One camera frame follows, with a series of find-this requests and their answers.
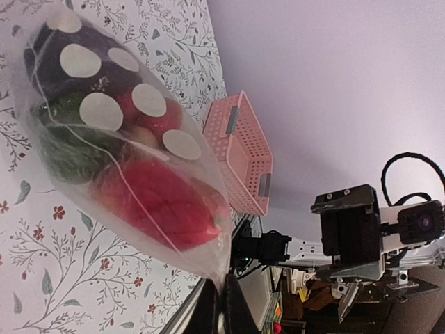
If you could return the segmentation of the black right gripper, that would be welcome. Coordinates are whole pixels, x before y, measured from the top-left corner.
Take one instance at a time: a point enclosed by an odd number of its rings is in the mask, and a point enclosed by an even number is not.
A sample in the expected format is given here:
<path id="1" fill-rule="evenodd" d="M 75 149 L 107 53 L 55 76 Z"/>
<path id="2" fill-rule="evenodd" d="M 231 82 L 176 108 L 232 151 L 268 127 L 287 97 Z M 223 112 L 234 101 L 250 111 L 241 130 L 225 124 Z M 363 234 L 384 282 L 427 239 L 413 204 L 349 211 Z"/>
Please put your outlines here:
<path id="1" fill-rule="evenodd" d="M 338 319 L 343 322 L 360 289 L 359 282 L 382 277 L 381 219 L 375 189 L 363 184 L 316 196 L 311 212 L 321 220 L 323 254 L 332 263 L 321 266 L 316 277 L 341 283 Z"/>

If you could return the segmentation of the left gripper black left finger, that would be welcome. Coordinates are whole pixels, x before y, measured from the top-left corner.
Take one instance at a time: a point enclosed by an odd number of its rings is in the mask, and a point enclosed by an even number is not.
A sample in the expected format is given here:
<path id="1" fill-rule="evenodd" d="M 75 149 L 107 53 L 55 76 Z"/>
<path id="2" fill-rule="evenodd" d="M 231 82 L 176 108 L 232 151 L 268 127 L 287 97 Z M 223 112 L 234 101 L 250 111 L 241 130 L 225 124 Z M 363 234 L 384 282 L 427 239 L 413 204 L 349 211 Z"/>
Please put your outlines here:
<path id="1" fill-rule="evenodd" d="M 206 279 L 197 298 L 195 309 L 182 333 L 217 334 L 222 310 L 223 300 L 220 292 L 212 280 Z"/>

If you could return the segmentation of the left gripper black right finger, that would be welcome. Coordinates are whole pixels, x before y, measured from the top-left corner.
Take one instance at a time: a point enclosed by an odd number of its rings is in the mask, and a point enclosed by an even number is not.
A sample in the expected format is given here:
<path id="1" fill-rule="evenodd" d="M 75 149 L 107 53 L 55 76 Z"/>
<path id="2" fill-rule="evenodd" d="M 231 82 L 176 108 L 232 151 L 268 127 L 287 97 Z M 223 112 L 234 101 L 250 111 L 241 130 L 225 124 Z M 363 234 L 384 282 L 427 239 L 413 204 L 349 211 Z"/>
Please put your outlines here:
<path id="1" fill-rule="evenodd" d="M 247 301 L 236 276 L 225 278 L 225 332 L 229 334 L 259 334 Z"/>

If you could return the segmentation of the clear polka dot zip bag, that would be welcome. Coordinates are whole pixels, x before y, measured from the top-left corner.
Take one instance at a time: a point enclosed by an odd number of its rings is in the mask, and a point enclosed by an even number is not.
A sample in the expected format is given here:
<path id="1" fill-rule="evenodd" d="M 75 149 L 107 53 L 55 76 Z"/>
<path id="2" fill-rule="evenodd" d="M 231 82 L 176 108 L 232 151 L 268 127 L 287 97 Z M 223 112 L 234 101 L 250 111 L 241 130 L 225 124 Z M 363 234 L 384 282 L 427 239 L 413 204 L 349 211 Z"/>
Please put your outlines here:
<path id="1" fill-rule="evenodd" d="M 61 4 L 19 18 L 5 45 L 16 119 L 33 141 L 55 187 L 134 248 L 210 279 L 222 289 L 229 270 L 230 210 L 229 220 L 219 227 L 213 241 L 179 251 L 129 225 L 90 193 L 91 185 L 110 166 L 157 160 L 178 175 L 206 182 L 227 202 L 216 158 L 200 127 L 173 94 L 124 44 Z M 34 106 L 72 93 L 85 95 L 79 116 L 86 126 L 124 142 L 119 157 L 83 184 L 60 182 L 49 173 L 30 112 Z"/>

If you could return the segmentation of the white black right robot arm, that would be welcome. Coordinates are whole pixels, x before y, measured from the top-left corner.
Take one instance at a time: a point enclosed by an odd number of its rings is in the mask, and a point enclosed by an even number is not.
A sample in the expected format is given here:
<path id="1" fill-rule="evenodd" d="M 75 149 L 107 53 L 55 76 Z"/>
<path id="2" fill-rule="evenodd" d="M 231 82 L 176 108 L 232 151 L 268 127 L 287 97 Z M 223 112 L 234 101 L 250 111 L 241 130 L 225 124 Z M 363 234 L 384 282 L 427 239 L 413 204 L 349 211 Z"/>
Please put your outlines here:
<path id="1" fill-rule="evenodd" d="M 425 193 L 419 197 L 424 202 L 406 205 L 404 197 L 392 206 L 379 207 L 375 189 L 368 184 L 317 196 L 311 211 L 321 219 L 321 247 L 331 264 L 321 264 L 312 255 L 292 262 L 287 254 L 291 238 L 276 231 L 237 236 L 232 257 L 287 269 L 313 265 L 316 278 L 345 288 L 339 310 L 343 319 L 360 288 L 381 281 L 387 271 L 394 279 L 384 284 L 385 297 L 419 286 L 408 277 L 415 263 L 404 262 L 404 257 L 444 238 L 444 206 Z"/>

